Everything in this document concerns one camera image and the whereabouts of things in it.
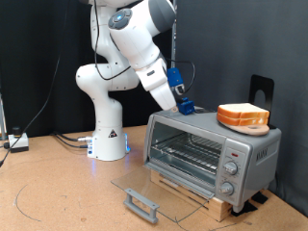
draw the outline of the oven window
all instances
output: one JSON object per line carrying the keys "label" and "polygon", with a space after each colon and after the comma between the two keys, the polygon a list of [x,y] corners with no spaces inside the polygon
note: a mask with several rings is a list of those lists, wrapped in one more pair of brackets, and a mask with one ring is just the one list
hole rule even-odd
{"label": "oven window", "polygon": [[215,185],[222,144],[156,122],[150,159]]}

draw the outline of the table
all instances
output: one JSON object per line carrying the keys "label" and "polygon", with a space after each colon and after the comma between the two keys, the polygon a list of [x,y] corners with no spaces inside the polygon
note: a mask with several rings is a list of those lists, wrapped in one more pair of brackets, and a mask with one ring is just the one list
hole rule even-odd
{"label": "table", "polygon": [[114,162],[90,159],[54,137],[30,138],[30,151],[10,154],[0,168],[1,230],[308,230],[307,217],[269,191],[264,205],[253,203],[257,211],[223,222],[199,211],[179,223],[160,214],[157,224],[140,218],[111,181],[143,165],[145,130],[124,128],[132,151]]}

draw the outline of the oven top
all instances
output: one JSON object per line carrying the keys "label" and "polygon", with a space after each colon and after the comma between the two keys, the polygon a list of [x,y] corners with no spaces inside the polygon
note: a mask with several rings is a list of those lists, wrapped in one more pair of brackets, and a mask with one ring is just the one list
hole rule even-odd
{"label": "oven top", "polygon": [[268,134],[260,137],[253,137],[239,132],[235,132],[217,121],[217,113],[204,113],[204,114],[190,114],[182,115],[181,113],[172,113],[170,111],[161,111],[154,116],[162,116],[166,119],[172,119],[184,124],[191,125],[203,130],[207,130],[214,134],[219,134],[226,138],[233,139],[235,141],[243,141],[251,144],[263,143],[264,141],[271,139],[274,136],[280,136],[279,129],[270,130]]}

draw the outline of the oven rack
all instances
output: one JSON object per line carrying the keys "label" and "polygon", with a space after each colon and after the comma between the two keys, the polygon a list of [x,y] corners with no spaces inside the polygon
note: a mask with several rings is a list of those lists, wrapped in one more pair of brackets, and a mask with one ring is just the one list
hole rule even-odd
{"label": "oven rack", "polygon": [[222,145],[184,133],[151,148],[216,175]]}

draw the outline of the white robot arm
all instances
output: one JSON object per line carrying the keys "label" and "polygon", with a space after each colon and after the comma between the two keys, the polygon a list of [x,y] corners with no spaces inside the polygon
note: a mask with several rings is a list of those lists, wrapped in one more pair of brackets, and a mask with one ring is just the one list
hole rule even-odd
{"label": "white robot arm", "polygon": [[174,20],[175,11],[168,0],[144,0],[109,20],[116,47],[135,69],[144,89],[164,110],[176,110],[176,103],[167,82],[167,65],[152,38],[170,29]]}
{"label": "white robot arm", "polygon": [[94,5],[90,16],[92,48],[97,45],[97,54],[108,61],[97,65],[99,72],[96,64],[88,64],[76,74],[78,87],[89,95],[95,108],[96,127],[89,138],[88,157],[102,161],[121,159],[126,152],[122,106],[109,97],[109,91],[133,89],[141,79],[143,87],[164,110],[176,110],[166,63],[152,41],[152,37],[172,26],[174,9],[167,0],[144,0],[131,10],[116,13],[117,8],[135,1],[80,0]]}

